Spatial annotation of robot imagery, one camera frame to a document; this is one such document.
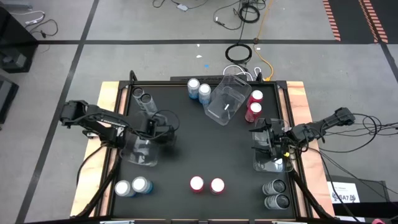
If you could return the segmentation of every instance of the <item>white cable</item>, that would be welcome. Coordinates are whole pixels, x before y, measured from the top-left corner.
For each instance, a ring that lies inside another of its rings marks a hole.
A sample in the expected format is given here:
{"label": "white cable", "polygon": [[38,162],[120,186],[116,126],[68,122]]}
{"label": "white cable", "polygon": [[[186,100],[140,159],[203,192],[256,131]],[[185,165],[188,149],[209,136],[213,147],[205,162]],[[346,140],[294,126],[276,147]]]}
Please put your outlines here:
{"label": "white cable", "polygon": [[223,75],[225,75],[225,70],[227,70],[227,68],[230,68],[230,67],[237,67],[237,68],[239,68],[242,72],[245,72],[245,71],[243,70],[243,68],[241,68],[239,65],[228,65],[227,67],[224,68]]}
{"label": "white cable", "polygon": [[33,12],[25,12],[25,13],[14,13],[14,12],[11,12],[10,14],[23,16],[23,15],[28,15],[28,14],[32,14],[32,13],[38,13],[38,12],[40,12],[42,14],[42,16],[40,18],[34,19],[32,21],[26,21],[25,22],[26,25],[32,25],[32,24],[36,24],[38,22],[41,22],[44,19],[45,12],[43,12],[43,11],[33,11]]}
{"label": "white cable", "polygon": [[238,74],[235,74],[235,75],[240,75],[240,74],[249,75],[251,81],[254,81],[253,76],[252,76],[249,72],[245,72],[245,71],[243,70],[243,68],[241,68],[239,65],[228,65],[227,67],[224,68],[223,75],[225,75],[225,71],[226,71],[228,68],[230,68],[230,67],[237,67],[237,68],[239,68],[239,69],[241,70],[241,72],[239,72]]}
{"label": "white cable", "polygon": [[10,14],[12,14],[12,15],[28,15],[28,14],[37,13],[37,12],[41,12],[42,14],[45,14],[43,11],[33,11],[33,12],[25,12],[25,13],[10,12]]}
{"label": "white cable", "polygon": [[250,76],[250,79],[251,79],[252,81],[254,81],[254,80],[253,80],[253,76],[252,76],[249,72],[239,72],[237,75],[240,75],[240,74],[249,75],[249,76]]}
{"label": "white cable", "polygon": [[260,67],[254,68],[254,73],[256,74],[256,78],[257,78],[257,76],[259,76],[259,74],[256,72],[257,69],[260,70],[260,72],[261,72],[261,68],[260,68]]}

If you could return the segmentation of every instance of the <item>wooden board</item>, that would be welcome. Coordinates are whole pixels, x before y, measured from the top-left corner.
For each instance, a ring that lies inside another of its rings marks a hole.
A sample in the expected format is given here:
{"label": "wooden board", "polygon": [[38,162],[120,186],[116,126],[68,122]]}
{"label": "wooden board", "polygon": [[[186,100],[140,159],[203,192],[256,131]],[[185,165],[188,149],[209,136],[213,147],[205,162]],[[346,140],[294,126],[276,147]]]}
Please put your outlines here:
{"label": "wooden board", "polygon": [[[116,95],[118,93],[119,82],[103,82],[101,91],[99,93],[97,105],[106,110],[113,111],[116,104]],[[310,108],[307,101],[307,96],[305,94],[303,82],[287,82],[288,92],[290,97],[290,104],[292,107],[293,117],[295,124],[308,123],[312,121]],[[284,118],[287,117],[287,109],[283,96],[283,91],[279,91],[281,98],[282,113]],[[119,112],[123,111],[124,100],[126,99],[126,91],[123,91],[121,108]],[[85,157],[90,155],[95,149],[100,145],[100,141],[97,139],[88,140]],[[310,147],[318,149],[318,143],[312,141]],[[91,200],[92,196],[98,190],[102,168],[104,165],[105,149],[100,151],[97,155],[93,156],[82,168],[80,174],[79,185],[76,190],[75,199],[73,201],[71,215],[76,215],[80,213],[86,204]],[[334,216],[333,206],[331,204],[331,199],[329,196],[328,186],[326,184],[325,172],[323,170],[322,160],[320,155],[313,151],[308,151],[302,154],[303,168],[305,172],[305,177],[307,180],[307,187],[317,199],[320,205],[328,212],[330,215]],[[304,208],[303,195],[296,186],[297,197],[300,206],[301,216],[307,216]],[[108,205],[110,188],[103,196],[103,203],[101,208],[101,215],[106,214],[106,206]]]}

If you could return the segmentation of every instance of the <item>gray floor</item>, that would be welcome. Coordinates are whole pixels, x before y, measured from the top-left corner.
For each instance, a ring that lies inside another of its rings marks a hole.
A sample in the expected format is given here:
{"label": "gray floor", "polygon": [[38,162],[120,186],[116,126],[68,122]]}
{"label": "gray floor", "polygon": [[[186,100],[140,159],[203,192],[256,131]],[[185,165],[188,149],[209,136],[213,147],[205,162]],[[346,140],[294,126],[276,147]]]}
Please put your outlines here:
{"label": "gray floor", "polygon": [[[54,18],[60,32],[52,39],[80,39],[93,0],[35,0],[34,10]],[[196,1],[184,0],[189,5]],[[145,0],[100,0],[88,39],[237,39],[212,22],[218,7],[233,1],[209,1],[201,8],[179,11],[166,0],[154,9]],[[221,21],[239,21],[232,9],[218,15]],[[243,38],[257,35],[259,24],[245,25]],[[333,39],[321,1],[275,0],[264,25],[263,39]],[[86,45],[77,66],[68,100],[96,103],[103,81],[126,80],[134,70],[139,80],[168,80],[179,75],[219,75],[230,63],[224,57],[229,45]],[[0,132],[0,222],[14,223],[43,146],[76,45],[39,46],[29,73],[1,74],[15,81],[19,92]],[[275,68],[273,80],[302,80],[314,120],[330,115],[340,106],[377,116],[383,123],[396,122],[398,83],[379,45],[258,45]],[[389,45],[398,59],[398,45]],[[234,50],[236,57],[243,53]],[[256,55],[248,69],[269,70]],[[352,149],[363,138],[330,136],[325,149]],[[385,180],[398,190],[396,137],[378,136],[364,149],[351,154],[330,154],[360,178]],[[34,194],[26,221],[68,218],[75,194],[75,177],[87,140],[80,128],[58,126]],[[333,175],[346,175],[329,165]]]}

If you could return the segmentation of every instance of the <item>wooden table frame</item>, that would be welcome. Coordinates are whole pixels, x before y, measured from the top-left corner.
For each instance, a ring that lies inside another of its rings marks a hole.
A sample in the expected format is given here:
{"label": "wooden table frame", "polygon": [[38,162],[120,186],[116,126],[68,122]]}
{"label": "wooden table frame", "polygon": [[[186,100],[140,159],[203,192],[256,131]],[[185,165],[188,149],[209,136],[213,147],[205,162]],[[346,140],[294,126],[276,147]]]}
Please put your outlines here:
{"label": "wooden table frame", "polygon": [[[283,91],[279,88],[280,105],[282,108],[283,117],[287,120],[288,110],[287,106],[290,106],[292,116],[295,124],[308,123],[312,121],[310,108],[305,94],[303,82],[286,82],[287,91]],[[103,109],[114,111],[117,95],[119,90],[119,82],[103,82],[97,105]],[[290,105],[287,105],[283,100],[284,94],[288,93],[288,99]],[[124,88],[120,96],[119,113],[124,112],[124,105],[127,96],[127,88]],[[89,156],[100,146],[100,140],[98,138],[89,139],[86,147],[85,158]],[[318,143],[312,141],[310,147],[318,149]],[[113,161],[116,158],[116,150],[110,150],[109,167],[112,167]],[[85,166],[82,168],[79,178],[79,184],[76,189],[75,199],[73,201],[72,210],[70,215],[76,215],[80,213],[87,203],[94,196],[98,190],[101,182],[101,176],[103,175],[103,167],[106,162],[106,149],[102,149],[90,160],[87,161]],[[326,183],[325,172],[323,170],[323,164],[319,153],[313,151],[307,151],[302,154],[302,166],[304,170],[305,180],[308,189],[314,195],[318,203],[325,209],[327,213],[334,216],[333,206],[329,195],[328,186]],[[301,217],[307,217],[304,197],[298,186],[296,186],[297,200],[300,210]],[[109,196],[111,193],[111,184],[106,189],[103,198],[101,200],[101,210],[97,212],[98,215],[107,215]]]}

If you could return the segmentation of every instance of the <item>soda can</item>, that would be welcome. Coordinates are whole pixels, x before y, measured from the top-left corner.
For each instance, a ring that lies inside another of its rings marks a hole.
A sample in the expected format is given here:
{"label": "soda can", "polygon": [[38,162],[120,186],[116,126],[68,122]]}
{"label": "soda can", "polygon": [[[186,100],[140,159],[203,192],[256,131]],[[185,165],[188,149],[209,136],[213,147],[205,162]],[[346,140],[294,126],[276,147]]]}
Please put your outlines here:
{"label": "soda can", "polygon": [[249,107],[252,103],[260,103],[262,101],[262,92],[260,90],[254,90],[248,99],[246,106]]}
{"label": "soda can", "polygon": [[137,193],[149,194],[153,188],[153,183],[147,180],[145,177],[136,177],[132,181],[132,189]]}
{"label": "soda can", "polygon": [[210,189],[211,189],[211,193],[218,195],[221,194],[224,191],[224,181],[221,180],[220,178],[215,178],[213,181],[211,181],[210,184]]}
{"label": "soda can", "polygon": [[264,205],[268,209],[284,210],[289,207],[289,204],[289,199],[282,194],[268,196],[266,199],[264,199]]}
{"label": "soda can", "polygon": [[199,80],[191,78],[188,81],[188,95],[191,99],[197,99],[199,97]]}
{"label": "soda can", "polygon": [[252,103],[246,114],[244,115],[244,119],[249,122],[253,123],[261,114],[261,105],[259,103]]}
{"label": "soda can", "polygon": [[210,103],[210,93],[211,88],[207,84],[202,84],[199,86],[199,102],[203,105]]}
{"label": "soda can", "polygon": [[152,96],[148,93],[145,93],[144,95],[141,96],[140,98],[142,105],[144,106],[145,110],[148,113],[156,113],[157,112],[157,107],[155,105],[154,99]]}
{"label": "soda can", "polygon": [[205,188],[204,181],[201,177],[192,177],[190,182],[191,189],[194,193],[200,193]]}
{"label": "soda can", "polygon": [[132,90],[132,96],[134,97],[134,99],[136,99],[136,102],[141,110],[145,110],[144,105],[141,102],[141,97],[143,96],[143,94],[144,90],[142,88],[137,87]]}
{"label": "soda can", "polygon": [[132,189],[131,184],[126,180],[120,180],[114,186],[114,191],[120,197],[133,197],[136,192]]}
{"label": "soda can", "polygon": [[282,180],[276,179],[262,186],[262,192],[265,195],[275,195],[283,193],[286,190],[286,185]]}

